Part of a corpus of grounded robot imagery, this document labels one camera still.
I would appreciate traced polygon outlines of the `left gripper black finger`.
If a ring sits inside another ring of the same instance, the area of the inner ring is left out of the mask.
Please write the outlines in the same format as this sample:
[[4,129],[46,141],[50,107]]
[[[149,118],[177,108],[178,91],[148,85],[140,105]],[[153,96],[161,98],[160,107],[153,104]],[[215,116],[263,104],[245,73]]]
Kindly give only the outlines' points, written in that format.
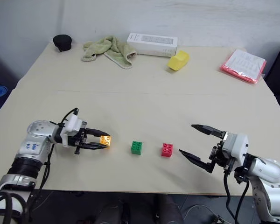
[[97,142],[90,142],[90,143],[81,143],[80,148],[89,149],[89,150],[97,150],[97,149],[104,149],[108,148],[108,145],[104,145]]
[[108,133],[100,131],[98,129],[86,128],[85,132],[87,135],[93,135],[95,137],[110,136]]

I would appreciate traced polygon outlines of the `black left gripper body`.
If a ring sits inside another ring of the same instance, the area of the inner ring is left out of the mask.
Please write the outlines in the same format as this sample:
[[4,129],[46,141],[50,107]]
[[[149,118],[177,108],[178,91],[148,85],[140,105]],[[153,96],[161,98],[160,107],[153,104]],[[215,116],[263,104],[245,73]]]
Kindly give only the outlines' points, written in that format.
[[86,125],[87,122],[83,121],[79,131],[74,136],[68,137],[68,145],[76,148],[74,154],[80,154],[80,149],[86,149]]

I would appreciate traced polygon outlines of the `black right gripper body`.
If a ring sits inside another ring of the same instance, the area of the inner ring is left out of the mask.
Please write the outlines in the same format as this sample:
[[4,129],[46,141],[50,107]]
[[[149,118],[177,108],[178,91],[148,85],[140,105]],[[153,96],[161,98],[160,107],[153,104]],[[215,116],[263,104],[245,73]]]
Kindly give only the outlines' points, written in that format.
[[230,156],[223,153],[223,145],[228,137],[228,132],[223,132],[223,136],[219,143],[213,147],[209,159],[211,160],[211,166],[209,173],[213,172],[215,165],[219,165],[224,168],[224,171],[229,171],[230,168]]

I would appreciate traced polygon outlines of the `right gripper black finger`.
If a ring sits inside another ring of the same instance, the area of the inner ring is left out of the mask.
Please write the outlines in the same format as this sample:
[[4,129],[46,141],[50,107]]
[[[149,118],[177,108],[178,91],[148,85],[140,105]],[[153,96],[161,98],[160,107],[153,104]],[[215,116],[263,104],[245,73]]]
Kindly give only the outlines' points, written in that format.
[[198,167],[206,170],[208,173],[212,173],[213,169],[215,167],[216,162],[211,160],[211,162],[203,162],[201,161],[201,159],[191,153],[188,153],[186,151],[180,150],[179,152],[186,158],[188,159],[191,163],[193,163],[194,165],[197,165]]
[[206,135],[213,135],[215,137],[218,137],[220,139],[224,139],[225,131],[218,130],[216,128],[213,128],[211,126],[206,125],[199,125],[199,124],[193,124],[191,127],[195,128],[196,130],[206,134]]

